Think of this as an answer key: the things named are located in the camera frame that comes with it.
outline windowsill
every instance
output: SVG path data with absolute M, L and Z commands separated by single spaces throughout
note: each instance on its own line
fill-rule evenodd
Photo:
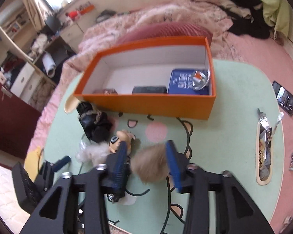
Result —
M 60 13 L 58 13 L 57 17 L 59 18 L 60 16 L 64 15 L 69 9 L 76 9 L 73 8 L 73 6 L 78 2 L 78 0 L 73 0 L 71 1 L 68 5 L 66 5 Z

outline screw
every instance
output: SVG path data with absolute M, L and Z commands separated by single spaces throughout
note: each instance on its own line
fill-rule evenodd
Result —
M 69 172 L 65 172 L 61 174 L 61 178 L 71 178 L 72 177 L 72 173 Z
M 98 164 L 97 166 L 96 166 L 96 169 L 98 170 L 98 171 L 102 171 L 102 170 L 105 170 L 107 168 L 107 165 L 106 164 Z
M 224 177 L 226 177 L 226 178 L 230 178 L 230 177 L 232 177 L 232 174 L 231 174 L 230 171 L 223 171 L 223 172 L 222 172 L 222 175 L 223 175 Z
M 198 166 L 195 163 L 190 163 L 187 166 L 187 169 L 189 170 L 196 170 L 198 168 Z

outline green table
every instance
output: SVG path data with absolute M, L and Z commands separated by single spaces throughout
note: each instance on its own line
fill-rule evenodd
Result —
M 260 186 L 255 178 L 255 144 L 258 124 L 257 108 L 267 114 L 274 123 L 279 114 L 271 82 L 257 68 L 238 62 L 214 60 L 217 97 L 210 118 L 194 120 L 161 116 L 108 113 L 116 122 L 116 131 L 127 129 L 139 139 L 133 145 L 132 154 L 145 145 L 174 140 L 179 152 L 191 152 L 191 162 L 209 172 L 221 173 L 230 170 L 248 191 L 265 217 L 270 220 L 276 207 L 281 187 L 284 143 L 282 127 L 274 138 L 274 167 L 272 180 Z M 75 160 L 83 129 L 78 113 L 64 113 L 64 103 L 73 92 L 80 76 L 66 91 L 52 123 L 45 146 L 45 158 L 55 162 L 65 155 L 72 163 L 63 171 L 78 174 L 80 163 Z M 85 164 L 81 171 L 92 168 Z M 188 195 L 180 195 L 172 189 L 167 179 L 158 184 L 144 185 L 138 177 L 131 175 L 126 203 L 111 204 L 107 201 L 108 218 L 116 226 L 134 234 L 181 234 L 186 218 Z M 215 201 L 210 193 L 210 233 L 215 233 Z

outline paper roll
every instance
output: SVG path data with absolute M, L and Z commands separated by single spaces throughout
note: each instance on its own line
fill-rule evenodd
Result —
M 54 77 L 56 66 L 55 66 L 54 60 L 52 59 L 51 54 L 46 52 L 42 58 L 42 63 L 43 63 L 43 66 L 45 67 L 47 76 L 50 78 Z

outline yellow cloth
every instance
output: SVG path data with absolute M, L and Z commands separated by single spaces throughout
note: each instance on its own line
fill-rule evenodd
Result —
M 275 32 L 288 36 L 290 26 L 290 5 L 287 0 L 261 0 L 263 16 L 267 25 L 274 26 Z
M 38 146 L 34 151 L 27 154 L 24 162 L 24 169 L 27 171 L 29 178 L 34 182 L 38 175 L 38 162 L 41 155 L 41 148 Z

